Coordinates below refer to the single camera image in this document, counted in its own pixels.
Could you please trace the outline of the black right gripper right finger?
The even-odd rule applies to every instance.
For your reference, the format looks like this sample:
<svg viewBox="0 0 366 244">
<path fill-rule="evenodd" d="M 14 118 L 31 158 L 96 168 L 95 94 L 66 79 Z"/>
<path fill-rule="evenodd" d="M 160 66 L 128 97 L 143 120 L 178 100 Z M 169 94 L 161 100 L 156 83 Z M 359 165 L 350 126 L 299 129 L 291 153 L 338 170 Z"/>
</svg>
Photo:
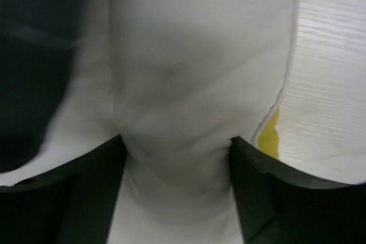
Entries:
<svg viewBox="0 0 366 244">
<path fill-rule="evenodd" d="M 245 243 L 364 243 L 365 184 L 330 181 L 233 138 L 229 173 Z"/>
</svg>

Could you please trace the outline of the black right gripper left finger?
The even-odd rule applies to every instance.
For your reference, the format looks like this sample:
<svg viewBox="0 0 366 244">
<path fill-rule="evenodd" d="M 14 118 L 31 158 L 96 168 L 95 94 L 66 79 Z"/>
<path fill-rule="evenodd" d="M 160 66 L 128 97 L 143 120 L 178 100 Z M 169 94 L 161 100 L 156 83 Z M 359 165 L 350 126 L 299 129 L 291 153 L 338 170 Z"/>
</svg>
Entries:
<svg viewBox="0 0 366 244">
<path fill-rule="evenodd" d="M 1 187 L 1 243 L 107 243 L 127 151 L 118 135 L 91 152 Z"/>
</svg>

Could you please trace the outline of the dark grey checked pillowcase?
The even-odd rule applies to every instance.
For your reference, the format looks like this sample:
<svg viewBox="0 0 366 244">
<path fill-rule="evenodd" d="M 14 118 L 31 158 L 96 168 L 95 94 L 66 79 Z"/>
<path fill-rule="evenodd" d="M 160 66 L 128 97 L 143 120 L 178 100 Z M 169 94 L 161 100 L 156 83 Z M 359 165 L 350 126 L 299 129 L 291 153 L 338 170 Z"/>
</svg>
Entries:
<svg viewBox="0 0 366 244">
<path fill-rule="evenodd" d="M 1 180 L 60 166 L 116 134 L 108 0 L 1 0 Z"/>
</svg>

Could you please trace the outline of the white pillow with yellow edge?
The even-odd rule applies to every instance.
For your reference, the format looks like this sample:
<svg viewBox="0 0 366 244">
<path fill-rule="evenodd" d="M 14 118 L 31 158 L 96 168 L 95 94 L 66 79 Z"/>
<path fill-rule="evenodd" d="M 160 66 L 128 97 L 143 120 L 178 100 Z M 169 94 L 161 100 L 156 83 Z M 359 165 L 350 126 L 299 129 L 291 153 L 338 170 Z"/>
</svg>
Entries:
<svg viewBox="0 0 366 244">
<path fill-rule="evenodd" d="M 110 243 L 242 242 L 229 146 L 257 145 L 280 105 L 298 3 L 108 0 L 113 137 L 129 153 Z"/>
</svg>

